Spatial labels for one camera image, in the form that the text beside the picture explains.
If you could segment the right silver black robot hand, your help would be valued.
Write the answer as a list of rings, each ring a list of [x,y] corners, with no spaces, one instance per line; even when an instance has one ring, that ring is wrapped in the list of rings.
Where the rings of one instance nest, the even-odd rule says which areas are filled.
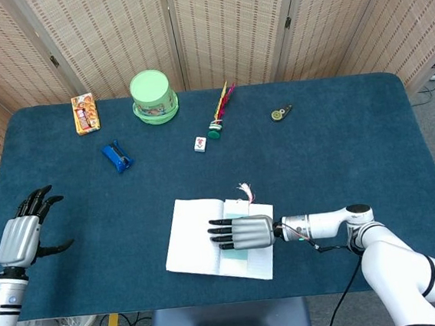
[[[209,225],[210,241],[217,243],[221,250],[261,249],[275,243],[274,224],[270,216],[212,219]]]

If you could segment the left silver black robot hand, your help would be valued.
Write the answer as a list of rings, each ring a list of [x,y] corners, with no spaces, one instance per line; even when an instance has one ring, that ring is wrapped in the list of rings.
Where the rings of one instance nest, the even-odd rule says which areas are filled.
[[[23,200],[15,216],[8,220],[0,241],[0,265],[3,268],[28,268],[35,264],[37,258],[60,254],[73,245],[69,239],[60,245],[43,247],[40,231],[49,209],[64,197],[50,196],[51,185],[35,189]]]

